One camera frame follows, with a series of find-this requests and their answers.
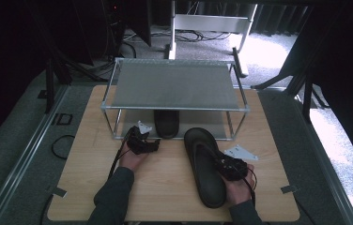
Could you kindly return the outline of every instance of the human hand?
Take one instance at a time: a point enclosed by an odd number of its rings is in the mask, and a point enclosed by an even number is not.
[[[138,167],[142,164],[148,155],[149,153],[135,155],[128,147],[127,142],[125,142],[123,148],[121,149],[118,166],[126,167],[133,172],[136,172]]]
[[[253,165],[247,164],[247,167],[249,168],[249,170],[245,178],[247,182],[250,184],[250,186],[253,187],[254,185]],[[248,200],[251,199],[252,196],[251,196],[250,188],[243,181],[243,179],[238,181],[228,181],[223,176],[221,176],[221,178],[223,179],[226,186],[227,201],[235,205],[235,204],[247,202]]]

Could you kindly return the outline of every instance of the gray sleeve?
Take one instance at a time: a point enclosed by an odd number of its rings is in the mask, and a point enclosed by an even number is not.
[[[252,201],[242,202],[229,208],[230,216],[233,224],[238,225],[256,225],[262,224],[261,218],[258,216]]]
[[[87,224],[123,224],[133,181],[132,170],[118,167],[95,195],[96,207]]]

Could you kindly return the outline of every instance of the dark background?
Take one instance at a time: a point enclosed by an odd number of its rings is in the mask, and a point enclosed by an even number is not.
[[[0,126],[46,62],[28,29],[29,21],[17,6],[13,1],[0,0]],[[154,1],[153,23],[168,24],[168,6],[168,2]],[[349,1],[321,49],[313,64],[314,82],[322,87],[353,143],[353,1]]]

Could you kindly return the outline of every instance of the wooden tabletop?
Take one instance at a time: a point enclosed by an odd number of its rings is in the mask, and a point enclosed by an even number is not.
[[[51,220],[88,220],[97,191],[108,177],[115,153],[121,145],[114,140],[100,109],[106,86],[93,89],[71,147],[58,187],[68,194],[54,196],[48,210]],[[245,90],[250,104],[243,127],[235,141],[218,141],[220,150],[239,144],[257,155],[254,165],[258,183],[256,209],[264,221],[295,221],[299,210],[288,186],[284,167],[255,90]],[[230,221],[228,205],[206,208],[200,201],[192,167],[183,140],[161,140],[135,174],[127,221]]]

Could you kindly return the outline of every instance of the gray carpet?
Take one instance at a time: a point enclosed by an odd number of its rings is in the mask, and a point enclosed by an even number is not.
[[[282,46],[284,39],[287,50],[294,43],[294,37],[275,36],[273,38],[278,38]],[[142,42],[132,43],[138,58],[165,57],[169,38],[154,37],[152,41],[151,48]],[[231,60],[231,51],[225,41],[227,40],[197,43],[178,42],[176,58]],[[122,52],[125,57],[131,57],[129,47],[123,46]],[[269,77],[276,75],[280,69],[261,67],[250,60],[247,62],[250,77],[243,80],[245,85],[264,82]],[[108,76],[105,74],[105,70],[99,73]],[[286,87],[287,83],[288,81],[282,81],[276,83],[275,86]],[[0,224],[40,224],[42,212],[44,212],[43,224],[84,224],[84,222],[78,221],[52,222],[45,217],[44,208],[52,188],[57,185],[65,164],[63,159],[52,154],[51,145],[63,135],[76,133],[92,87],[96,84],[96,82],[91,82],[78,75],[74,77],[74,82],[57,111],[58,113],[72,114],[71,124],[68,126],[51,125],[48,128],[30,166],[10,199],[8,207],[0,217]],[[45,100],[37,99],[41,89],[45,89],[42,74],[31,83],[6,123],[0,128],[0,187],[43,116]],[[280,90],[265,90],[259,92],[259,95],[290,184],[299,188],[295,193],[297,200],[316,224],[345,224],[331,195],[329,185],[318,166],[313,152],[314,143],[307,137],[308,125],[299,114],[300,103]],[[56,152],[66,156],[71,142],[72,139],[65,138],[55,146]],[[300,210],[300,214],[301,217],[298,221],[285,224],[312,224],[302,210]]]

